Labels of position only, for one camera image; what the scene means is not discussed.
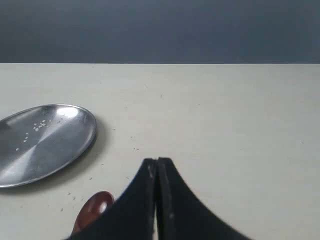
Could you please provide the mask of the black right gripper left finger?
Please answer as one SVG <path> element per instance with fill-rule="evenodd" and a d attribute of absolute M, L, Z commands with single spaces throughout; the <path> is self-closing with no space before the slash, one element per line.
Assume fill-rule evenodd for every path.
<path fill-rule="evenodd" d="M 70 240 L 151 240 L 155 217 L 157 162 L 144 159 L 118 199 Z"/>

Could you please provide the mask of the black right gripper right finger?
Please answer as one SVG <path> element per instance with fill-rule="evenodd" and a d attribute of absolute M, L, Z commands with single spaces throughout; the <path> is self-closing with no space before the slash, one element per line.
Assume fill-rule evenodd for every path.
<path fill-rule="evenodd" d="M 157 160 L 155 205 L 159 240 L 247 240 L 191 191 L 170 158 Z"/>

